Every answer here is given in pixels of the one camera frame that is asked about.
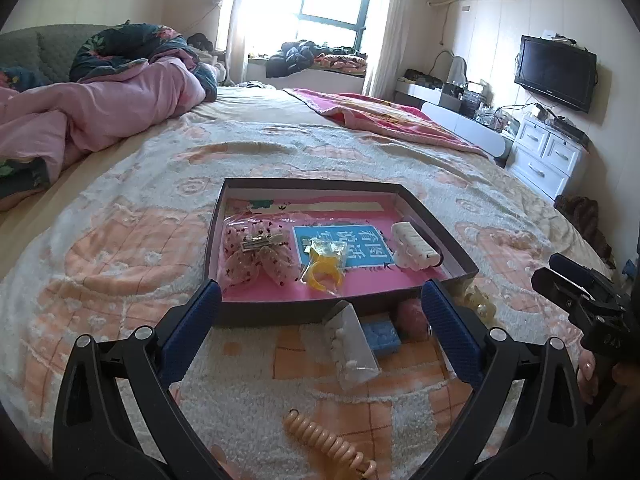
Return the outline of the person's right hand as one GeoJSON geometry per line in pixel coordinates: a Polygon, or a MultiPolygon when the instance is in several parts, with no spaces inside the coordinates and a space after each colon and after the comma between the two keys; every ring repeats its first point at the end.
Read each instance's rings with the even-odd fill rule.
{"type": "Polygon", "coordinates": [[[582,400],[591,404],[598,394],[599,378],[596,373],[596,359],[588,350],[582,350],[578,359],[577,385],[582,400]]]}

